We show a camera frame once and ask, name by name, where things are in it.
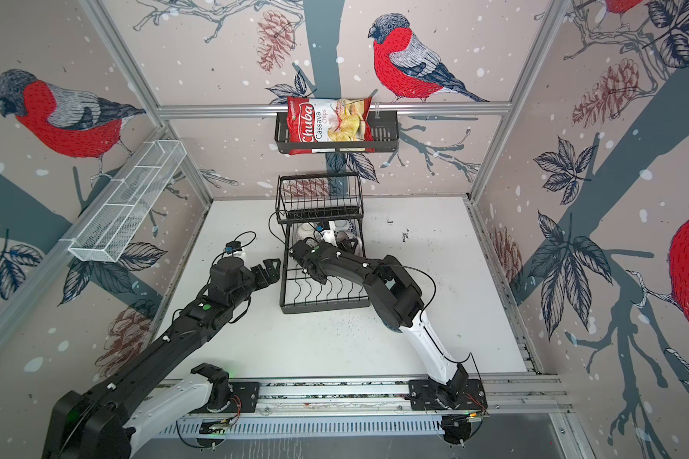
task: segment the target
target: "wallpaper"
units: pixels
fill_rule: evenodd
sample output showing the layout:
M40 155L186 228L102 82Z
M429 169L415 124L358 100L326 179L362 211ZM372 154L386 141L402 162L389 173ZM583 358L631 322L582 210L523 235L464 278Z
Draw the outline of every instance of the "wallpaper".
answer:
M484 217L597 457L689 457L689 1L574 1Z
M402 116L395 153L326 155L279 153L274 118L171 124L214 197L275 197L278 176L328 169L358 172L366 195L464 194L499 122L498 116ZM270 135L266 139L260 132Z
M377 91L375 100L382 102L396 97L506 101L548 2L108 0L105 4L159 103L202 105L268 104L276 98L270 88L293 85L298 70L320 98L357 98ZM392 39L383 42L394 26L403 30L391 32ZM403 41L398 34L409 36ZM413 47L400 59L391 59L399 70L388 55L404 50L411 34L416 37ZM426 69L418 67L420 62L426 62ZM409 75L433 86L409 92ZM451 91L437 91L444 87Z

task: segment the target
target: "white table surface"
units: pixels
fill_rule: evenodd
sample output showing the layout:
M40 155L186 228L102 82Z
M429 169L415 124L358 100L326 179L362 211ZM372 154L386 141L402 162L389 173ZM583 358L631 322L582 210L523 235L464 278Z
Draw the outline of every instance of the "white table surface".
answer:
M170 325L174 310L194 299L214 257L238 234L258 234L245 249L248 267L282 257L283 244L267 229L274 206L273 200L214 201L157 335ZM481 373L526 371L460 197L366 198L364 214L368 257L393 255L436 280L429 317L452 356L461 360L472 352ZM275 217L271 226L282 237ZM411 275L428 301L431 281L419 272ZM405 336L387 329L374 308L283 314L280 293L280 283L253 293L247 315L224 326L169 378L183 378L204 362L226 369L232 378L426 373ZM235 317L246 304L235 310Z

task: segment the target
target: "black wire basket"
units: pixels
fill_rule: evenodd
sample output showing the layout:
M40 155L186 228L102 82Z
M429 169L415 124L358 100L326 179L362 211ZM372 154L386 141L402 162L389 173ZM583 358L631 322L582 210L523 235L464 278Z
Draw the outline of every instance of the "black wire basket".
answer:
M281 310L284 314L366 308L370 300L365 289L350 280L330 276L318 283L303 272L289 256L289 248L302 239L302 225L328 228L335 220L357 241L353 250L365 255L362 233L362 185L356 173L321 173L278 178L276 217L284 227L284 269L281 276Z

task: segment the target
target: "wall-mounted shelf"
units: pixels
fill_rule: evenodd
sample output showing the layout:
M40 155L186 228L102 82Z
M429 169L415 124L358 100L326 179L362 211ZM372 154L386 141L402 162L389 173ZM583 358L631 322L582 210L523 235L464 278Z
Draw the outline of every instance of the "wall-mounted shelf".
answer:
M83 262L116 262L186 157L178 140L155 140L76 237L69 252Z

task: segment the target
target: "red chip bag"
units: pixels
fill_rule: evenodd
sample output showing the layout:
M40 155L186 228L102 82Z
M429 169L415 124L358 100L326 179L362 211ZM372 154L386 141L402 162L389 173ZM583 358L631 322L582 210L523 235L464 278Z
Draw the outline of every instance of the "red chip bag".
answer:
M371 98L317 99L289 97L287 123L291 142L361 142L372 141L367 123ZM371 151L347 148L346 151ZM332 148L291 150L291 154L327 153Z

